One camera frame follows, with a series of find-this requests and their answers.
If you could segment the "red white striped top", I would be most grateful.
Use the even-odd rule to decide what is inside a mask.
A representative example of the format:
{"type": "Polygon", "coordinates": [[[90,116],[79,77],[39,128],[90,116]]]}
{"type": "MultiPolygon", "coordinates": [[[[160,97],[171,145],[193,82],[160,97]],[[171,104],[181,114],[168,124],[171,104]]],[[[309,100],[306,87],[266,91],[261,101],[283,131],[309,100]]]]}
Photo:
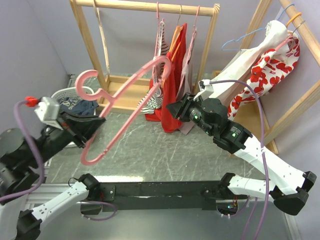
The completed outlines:
{"type": "MultiPolygon", "coordinates": [[[[162,78],[163,71],[164,71],[164,63],[161,63],[160,65],[157,65],[152,69],[152,77],[151,77],[151,83],[156,84],[158,80],[162,78]]],[[[148,101],[146,101],[145,105],[141,109],[142,114],[154,114],[156,109],[160,109],[163,103],[163,92],[161,87],[159,87],[156,92],[150,97],[148,101]]]]}

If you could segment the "navy blue printed top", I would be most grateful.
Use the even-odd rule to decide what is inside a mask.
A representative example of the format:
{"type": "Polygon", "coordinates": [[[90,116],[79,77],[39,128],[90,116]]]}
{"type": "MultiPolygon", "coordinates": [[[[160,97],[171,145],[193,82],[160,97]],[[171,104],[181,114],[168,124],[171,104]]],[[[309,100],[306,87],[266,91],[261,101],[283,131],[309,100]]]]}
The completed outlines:
{"type": "Polygon", "coordinates": [[[95,100],[88,101],[80,97],[58,98],[57,102],[62,111],[78,116],[93,116],[95,115],[96,108],[99,106],[95,100]]]}

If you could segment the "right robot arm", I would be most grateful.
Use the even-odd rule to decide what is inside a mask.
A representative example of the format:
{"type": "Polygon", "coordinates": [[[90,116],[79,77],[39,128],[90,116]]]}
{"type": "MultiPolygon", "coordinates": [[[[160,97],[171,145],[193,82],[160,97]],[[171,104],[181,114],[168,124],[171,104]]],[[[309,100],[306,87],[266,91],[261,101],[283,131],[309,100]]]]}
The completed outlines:
{"type": "Polygon", "coordinates": [[[173,118],[193,122],[219,148],[245,160],[266,177],[258,180],[227,172],[212,190],[215,199],[231,199],[236,195],[267,198],[282,212],[296,216],[306,205],[309,191],[317,176],[289,165],[267,148],[241,124],[228,119],[227,107],[217,98],[194,100],[186,93],[177,102],[167,105],[173,118]]]}

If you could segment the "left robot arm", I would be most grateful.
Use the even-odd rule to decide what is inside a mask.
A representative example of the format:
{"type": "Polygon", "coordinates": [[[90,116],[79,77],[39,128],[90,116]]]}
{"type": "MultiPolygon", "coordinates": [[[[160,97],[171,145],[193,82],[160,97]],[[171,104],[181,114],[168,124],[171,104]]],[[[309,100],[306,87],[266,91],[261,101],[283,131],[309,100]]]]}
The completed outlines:
{"type": "Polygon", "coordinates": [[[78,201],[100,200],[100,183],[91,174],[83,174],[66,193],[47,202],[39,210],[21,210],[25,196],[34,183],[44,179],[44,163],[70,142],[83,148],[105,119],[97,115],[76,116],[61,112],[57,126],[47,125],[39,138],[32,138],[31,148],[22,128],[8,129],[0,135],[0,238],[35,240],[50,217],[78,201]]]}

